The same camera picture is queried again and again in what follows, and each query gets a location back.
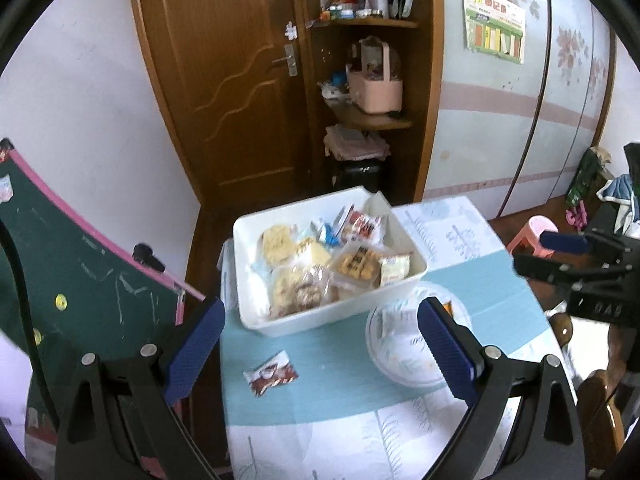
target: metal screw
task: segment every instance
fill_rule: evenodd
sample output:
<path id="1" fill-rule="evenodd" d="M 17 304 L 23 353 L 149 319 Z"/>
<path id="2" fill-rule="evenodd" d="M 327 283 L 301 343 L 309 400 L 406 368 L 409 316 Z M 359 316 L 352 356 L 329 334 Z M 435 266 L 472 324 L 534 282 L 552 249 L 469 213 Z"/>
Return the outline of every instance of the metal screw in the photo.
<path id="1" fill-rule="evenodd" d="M 153 343 L 147 343 L 140 349 L 140 355 L 142 357 L 151 357 L 152 355 L 156 355 L 158 351 L 158 347 Z"/>
<path id="2" fill-rule="evenodd" d="M 553 354 L 546 356 L 546 362 L 552 365 L 553 368 L 558 368 L 560 366 L 560 359 Z"/>
<path id="3" fill-rule="evenodd" d="M 93 352 L 89 352 L 88 354 L 84 354 L 82 356 L 82 364 L 84 366 L 88 366 L 90 364 L 93 364 L 93 362 L 95 361 L 95 354 Z"/>
<path id="4" fill-rule="evenodd" d="M 497 346 L 489 345 L 484 348 L 484 354 L 490 359 L 498 359 L 502 355 L 502 352 L 500 352 Z"/>

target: wooden shelf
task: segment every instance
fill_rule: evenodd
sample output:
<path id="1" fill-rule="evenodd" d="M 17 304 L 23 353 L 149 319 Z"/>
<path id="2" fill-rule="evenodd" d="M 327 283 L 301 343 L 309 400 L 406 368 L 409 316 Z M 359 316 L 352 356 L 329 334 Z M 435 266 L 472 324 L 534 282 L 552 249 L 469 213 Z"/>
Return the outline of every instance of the wooden shelf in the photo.
<path id="1" fill-rule="evenodd" d="M 399 27 L 399 28 L 418 28 L 418 22 L 411 22 L 409 20 L 385 20 L 384 18 L 351 18 L 337 20 L 329 20 L 328 22 L 320 22 L 316 20 L 314 22 L 314 28 L 319 27 L 331 27 L 334 25 L 373 25 L 374 27 Z"/>
<path id="2" fill-rule="evenodd" d="M 405 130 L 414 125 L 408 119 L 393 119 L 386 114 L 366 114 L 355 104 L 341 99 L 324 100 L 324 102 L 334 112 L 338 122 L 348 128 L 365 131 Z"/>

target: round plate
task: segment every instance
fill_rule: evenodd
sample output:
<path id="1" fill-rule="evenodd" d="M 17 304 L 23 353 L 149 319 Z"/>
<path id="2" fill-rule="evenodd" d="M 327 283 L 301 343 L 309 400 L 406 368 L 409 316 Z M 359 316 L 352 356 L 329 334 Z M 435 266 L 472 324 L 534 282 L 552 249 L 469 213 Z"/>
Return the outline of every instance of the round plate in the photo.
<path id="1" fill-rule="evenodd" d="M 446 288 L 431 282 L 418 283 L 402 303 L 377 307 L 367 319 L 365 340 L 371 360 L 389 379 L 411 388 L 435 386 L 444 378 L 420 334 L 415 315 L 404 316 L 402 325 L 408 330 L 402 330 L 400 334 L 385 334 L 384 337 L 383 319 L 417 312 L 420 302 L 430 296 L 435 296 L 443 304 L 450 302 L 453 319 L 471 330 L 471 319 L 464 304 Z"/>

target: wooden door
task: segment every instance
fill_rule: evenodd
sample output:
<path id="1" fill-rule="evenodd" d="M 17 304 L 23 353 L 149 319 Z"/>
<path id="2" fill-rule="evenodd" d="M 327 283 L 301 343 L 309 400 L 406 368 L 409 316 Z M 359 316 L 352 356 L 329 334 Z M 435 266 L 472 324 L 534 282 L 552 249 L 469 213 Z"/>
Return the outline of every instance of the wooden door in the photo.
<path id="1" fill-rule="evenodd" d="M 282 59 L 290 43 L 300 61 L 285 35 L 292 0 L 134 0 L 134 10 L 156 97 L 205 202 L 303 196 L 311 163 L 302 70 L 290 76 Z"/>

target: sliding wardrobe door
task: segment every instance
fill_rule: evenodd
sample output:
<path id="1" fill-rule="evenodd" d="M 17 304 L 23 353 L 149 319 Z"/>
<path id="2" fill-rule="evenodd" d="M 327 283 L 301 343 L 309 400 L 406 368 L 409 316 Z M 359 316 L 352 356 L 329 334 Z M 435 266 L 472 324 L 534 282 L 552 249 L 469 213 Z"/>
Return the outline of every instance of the sliding wardrobe door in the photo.
<path id="1" fill-rule="evenodd" d="M 591 6 L 591 12 L 593 15 L 593 50 L 591 52 L 591 73 L 587 87 L 587 99 L 584 102 L 584 112 L 580 119 L 574 145 L 551 193 L 552 197 L 564 195 L 567 192 L 582 154 L 591 146 L 607 89 L 611 43 L 609 23 L 595 7 Z"/>
<path id="2" fill-rule="evenodd" d="M 540 116 L 502 215 L 549 199 L 580 125 L 592 51 L 591 3 L 551 0 L 551 46 Z"/>
<path id="3" fill-rule="evenodd" d="M 444 0 L 442 92 L 424 192 L 425 200 L 466 194 L 486 218 L 498 214 L 529 139 L 547 47 L 547 0 L 507 1 L 526 14 L 522 64 L 469 50 L 462 0 Z"/>

